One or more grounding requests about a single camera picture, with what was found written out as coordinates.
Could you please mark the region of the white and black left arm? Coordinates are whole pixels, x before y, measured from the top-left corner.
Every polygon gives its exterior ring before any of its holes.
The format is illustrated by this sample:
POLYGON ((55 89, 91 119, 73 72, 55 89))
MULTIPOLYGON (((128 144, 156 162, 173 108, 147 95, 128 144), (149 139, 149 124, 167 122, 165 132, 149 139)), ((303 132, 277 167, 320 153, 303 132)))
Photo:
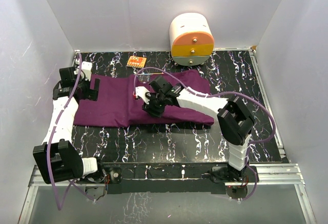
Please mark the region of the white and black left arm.
POLYGON ((61 68, 60 81, 53 88, 53 113, 49 129, 40 146, 33 148, 33 157, 46 184, 85 178, 99 183, 106 170, 96 157, 82 158, 72 145, 72 129, 79 101, 96 101, 100 80, 91 88, 92 64, 61 68))

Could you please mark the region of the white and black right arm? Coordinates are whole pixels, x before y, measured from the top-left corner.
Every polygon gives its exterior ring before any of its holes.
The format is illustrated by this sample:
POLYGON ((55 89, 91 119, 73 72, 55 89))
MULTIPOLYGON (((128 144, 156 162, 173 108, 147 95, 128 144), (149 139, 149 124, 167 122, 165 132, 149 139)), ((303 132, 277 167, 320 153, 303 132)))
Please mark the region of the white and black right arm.
POLYGON ((143 110, 153 117, 161 117, 166 106, 191 109, 213 118, 219 123, 229 144, 228 164, 215 177, 229 181, 243 181, 247 175, 247 150, 255 123, 250 111, 239 97, 211 97, 181 83, 172 85, 159 76, 150 82, 152 90, 135 88, 135 97, 143 100, 143 110))

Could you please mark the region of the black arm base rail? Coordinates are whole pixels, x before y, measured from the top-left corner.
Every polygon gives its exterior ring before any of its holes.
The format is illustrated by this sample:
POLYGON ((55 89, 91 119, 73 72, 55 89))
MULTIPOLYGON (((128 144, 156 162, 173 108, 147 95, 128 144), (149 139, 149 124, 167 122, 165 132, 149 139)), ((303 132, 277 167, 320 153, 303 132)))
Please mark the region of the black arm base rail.
POLYGON ((103 163, 100 184, 107 194, 209 192, 225 194, 228 187, 259 182, 255 166, 237 171, 226 162, 103 163))

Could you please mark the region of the purple cloth drape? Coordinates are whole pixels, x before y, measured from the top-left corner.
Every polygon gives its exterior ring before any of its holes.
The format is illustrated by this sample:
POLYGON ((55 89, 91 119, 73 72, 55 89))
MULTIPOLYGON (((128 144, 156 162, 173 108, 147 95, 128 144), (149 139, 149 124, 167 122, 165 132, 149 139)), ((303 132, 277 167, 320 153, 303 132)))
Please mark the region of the purple cloth drape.
POLYGON ((200 112, 166 106, 163 115, 151 117, 142 109, 143 101, 133 98, 134 75, 114 78, 92 74, 91 85, 100 80, 98 99, 79 102, 74 117, 75 126, 128 127, 131 125, 172 124, 191 122, 211 126, 213 118, 200 112))

